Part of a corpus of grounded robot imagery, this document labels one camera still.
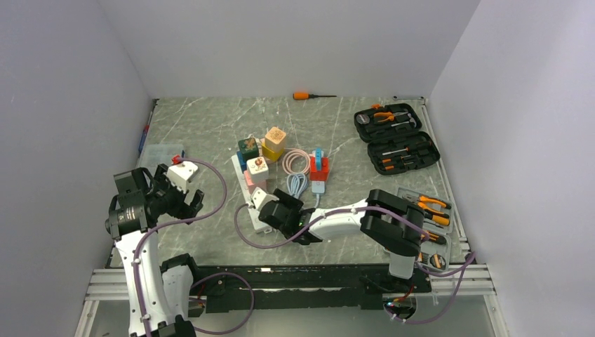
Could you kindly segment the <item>white cube plug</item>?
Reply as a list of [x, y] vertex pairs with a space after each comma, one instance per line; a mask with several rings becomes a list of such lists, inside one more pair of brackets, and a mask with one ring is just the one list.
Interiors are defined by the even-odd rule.
[[246, 162], [248, 176], [252, 183], [260, 183], [269, 178], [269, 167], [264, 157], [255, 157]]

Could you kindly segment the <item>blue power strip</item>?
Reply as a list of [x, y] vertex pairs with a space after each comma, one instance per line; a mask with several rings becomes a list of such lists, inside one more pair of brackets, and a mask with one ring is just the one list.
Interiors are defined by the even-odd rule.
[[318, 147], [310, 156], [309, 180], [311, 189], [315, 195], [321, 195], [326, 190], [326, 181], [330, 172], [329, 159]]

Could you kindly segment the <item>white power strip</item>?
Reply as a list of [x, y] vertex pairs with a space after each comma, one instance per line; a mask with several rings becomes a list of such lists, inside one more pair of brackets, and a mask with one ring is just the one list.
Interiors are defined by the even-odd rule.
[[[236, 178], [239, 182], [240, 191], [243, 195], [243, 200], [245, 203], [249, 204], [251, 192], [249, 190], [248, 183], [247, 183], [246, 177], [244, 175], [244, 172], [241, 168], [238, 154], [233, 154], [231, 156], [231, 160], [232, 160], [232, 164], [234, 167], [234, 172], [235, 172]], [[258, 212], [255, 209], [248, 209], [248, 213], [250, 216], [250, 220], [251, 220], [253, 229], [255, 230], [256, 233], [268, 234], [273, 231], [272, 227], [270, 227], [269, 225], [265, 224], [264, 222], [262, 222], [258, 219]]]

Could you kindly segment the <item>green cube plug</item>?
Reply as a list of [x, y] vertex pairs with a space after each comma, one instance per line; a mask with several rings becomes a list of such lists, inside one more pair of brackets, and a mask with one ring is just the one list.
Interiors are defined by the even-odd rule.
[[242, 139], [238, 142], [239, 156], [244, 162], [260, 156], [258, 142], [254, 137]]

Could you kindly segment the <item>pink plug adapter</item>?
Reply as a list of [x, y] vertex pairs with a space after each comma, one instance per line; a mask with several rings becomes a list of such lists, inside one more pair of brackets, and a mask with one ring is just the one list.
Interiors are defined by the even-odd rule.
[[244, 175], [244, 180], [246, 182], [246, 187], [248, 189], [248, 194], [252, 194], [257, 187], [264, 191], [267, 190], [267, 180], [266, 179], [260, 180], [256, 183], [254, 183], [253, 180], [251, 179], [248, 171], [244, 171], [243, 175]]

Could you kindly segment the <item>yellow plug adapter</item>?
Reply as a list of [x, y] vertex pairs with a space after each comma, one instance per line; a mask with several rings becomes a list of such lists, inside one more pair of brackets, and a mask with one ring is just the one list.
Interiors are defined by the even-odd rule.
[[262, 156], [270, 162], [276, 162], [279, 160], [279, 158], [283, 155], [284, 153], [284, 149], [281, 148], [280, 150], [271, 150], [270, 148], [268, 148], [265, 145], [265, 142], [262, 141], [261, 145], [260, 145], [260, 151], [262, 153]]

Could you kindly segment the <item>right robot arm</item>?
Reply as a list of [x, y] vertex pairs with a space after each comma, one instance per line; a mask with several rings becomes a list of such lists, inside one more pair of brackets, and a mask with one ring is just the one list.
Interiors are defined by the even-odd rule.
[[304, 246], [350, 234], [366, 235], [389, 252], [387, 283], [395, 291], [413, 283], [421, 243], [429, 236], [422, 229], [425, 212], [419, 206], [380, 189], [347, 206], [306, 209], [302, 201], [279, 189], [270, 194], [256, 188], [249, 204], [258, 212], [258, 220]]

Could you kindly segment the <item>wooden cube plug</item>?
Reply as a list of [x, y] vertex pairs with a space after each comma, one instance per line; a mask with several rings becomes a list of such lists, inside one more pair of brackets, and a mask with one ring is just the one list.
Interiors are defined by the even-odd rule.
[[277, 126], [271, 127], [265, 134], [264, 146], [273, 151], [281, 152], [286, 148], [287, 133]]

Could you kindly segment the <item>red cube adapter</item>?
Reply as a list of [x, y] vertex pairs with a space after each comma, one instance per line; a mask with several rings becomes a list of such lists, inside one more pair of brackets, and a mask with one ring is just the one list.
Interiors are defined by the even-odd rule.
[[318, 170], [316, 166], [316, 158], [310, 157], [310, 170], [309, 170], [309, 179], [312, 181], [323, 181], [326, 182], [328, 180], [328, 175], [330, 172], [330, 164], [328, 157], [321, 158], [321, 169]]

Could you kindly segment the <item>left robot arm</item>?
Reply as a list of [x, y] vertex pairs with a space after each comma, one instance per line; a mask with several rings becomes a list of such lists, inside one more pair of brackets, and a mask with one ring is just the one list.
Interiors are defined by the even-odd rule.
[[195, 336], [188, 319], [189, 295], [202, 276], [187, 253], [159, 264], [157, 221], [163, 214], [193, 218], [204, 194], [185, 203], [189, 184], [198, 173], [190, 161], [160, 164], [154, 173], [140, 167], [114, 175], [117, 194], [108, 208], [105, 227], [114, 240], [126, 276], [129, 336]]

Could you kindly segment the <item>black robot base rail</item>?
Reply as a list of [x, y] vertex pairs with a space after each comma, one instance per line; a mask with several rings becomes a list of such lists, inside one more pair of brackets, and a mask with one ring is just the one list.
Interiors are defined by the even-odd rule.
[[432, 291], [428, 276], [389, 274], [386, 263], [337, 265], [200, 265], [187, 294], [206, 302], [207, 313], [356, 307], [380, 310], [392, 297]]

